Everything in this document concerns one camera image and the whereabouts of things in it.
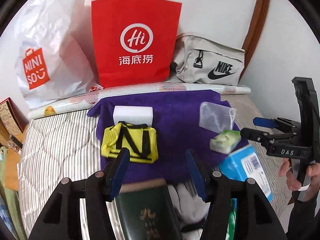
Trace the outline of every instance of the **human hand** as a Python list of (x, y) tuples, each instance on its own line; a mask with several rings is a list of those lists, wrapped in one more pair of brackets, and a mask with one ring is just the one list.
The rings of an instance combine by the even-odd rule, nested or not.
[[(295, 179), (292, 169), (290, 168), (289, 159), (284, 158), (283, 164), (279, 171), (279, 176), (283, 177), (286, 174), (287, 186), (289, 190), (297, 191), (301, 188), (301, 183)], [(318, 191), (320, 187), (320, 163), (311, 164), (307, 168), (307, 176), (311, 177), (309, 188), (306, 190), (306, 194), (303, 201), (310, 200)]]

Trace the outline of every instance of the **silver bolt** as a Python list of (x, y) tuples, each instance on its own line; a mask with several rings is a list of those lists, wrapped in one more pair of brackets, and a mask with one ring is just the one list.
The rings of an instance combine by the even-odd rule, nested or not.
[(103, 177), (104, 172), (103, 172), (103, 171), (97, 171), (94, 175), (95, 175), (97, 178), (101, 178), (101, 177)]
[(251, 185), (253, 185), (253, 184), (256, 183), (256, 181), (255, 181), (253, 178), (248, 178), (248, 179), (247, 179), (247, 182), (248, 182), (249, 184), (251, 184)]
[(69, 181), (70, 181), (70, 179), (68, 179), (68, 178), (63, 178), (63, 179), (61, 180), (61, 184), (65, 185), (65, 184), (69, 183)]
[(221, 177), (221, 172), (220, 172), (220, 171), (214, 171), (214, 172), (212, 173), (212, 175), (213, 175), (214, 177), (216, 177), (216, 178), (220, 178), (220, 177)]

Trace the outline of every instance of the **quilted bedding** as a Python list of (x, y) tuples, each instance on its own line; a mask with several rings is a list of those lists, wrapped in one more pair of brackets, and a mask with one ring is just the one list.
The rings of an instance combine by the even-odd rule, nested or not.
[[(261, 116), (247, 95), (222, 96), (238, 109), (240, 128), (254, 127), (252, 119)], [(31, 120), (21, 156), (19, 174), (20, 209), (29, 236), (38, 215), (59, 181), (86, 179), (100, 170), (100, 142), (95, 131), (98, 117), (87, 117), (88, 110)], [(290, 198), (284, 179), (277, 176), (279, 161), (267, 158), (260, 144), (254, 144), (274, 193), (273, 208), (279, 216)], [(108, 203), (117, 240), (124, 239), (114, 203)], [(80, 201), (83, 239), (89, 240), (85, 202)]]

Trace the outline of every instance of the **purple towel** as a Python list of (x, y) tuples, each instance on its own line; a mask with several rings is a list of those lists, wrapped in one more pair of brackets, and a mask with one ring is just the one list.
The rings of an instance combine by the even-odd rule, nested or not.
[[(210, 139), (217, 133), (199, 127), (199, 109), (204, 101), (230, 107), (227, 101), (220, 100), (219, 93), (212, 90), (155, 92), (103, 98), (87, 115), (100, 115), (96, 134), (102, 141), (105, 128), (114, 125), (115, 106), (153, 107), (152, 127), (158, 135), (159, 159), (153, 164), (130, 163), (124, 182), (164, 178), (168, 183), (180, 183), (190, 179), (186, 150), (194, 149), (212, 167), (219, 165), (226, 157), (209, 148)], [(238, 147), (247, 143), (242, 141)], [(107, 158), (101, 157), (101, 169), (107, 162)]]

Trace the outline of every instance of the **nike swoosh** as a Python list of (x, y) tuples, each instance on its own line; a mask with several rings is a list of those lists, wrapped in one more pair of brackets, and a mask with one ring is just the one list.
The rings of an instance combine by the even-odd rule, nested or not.
[(214, 70), (210, 71), (210, 73), (208, 74), (208, 78), (212, 79), (212, 80), (216, 80), (216, 79), (219, 79), (219, 78), (223, 78), (223, 77), (227, 77), (227, 76), (230, 76), (234, 73), (227, 73), (227, 74), (221, 74), (221, 75), (216, 75), (214, 73)]

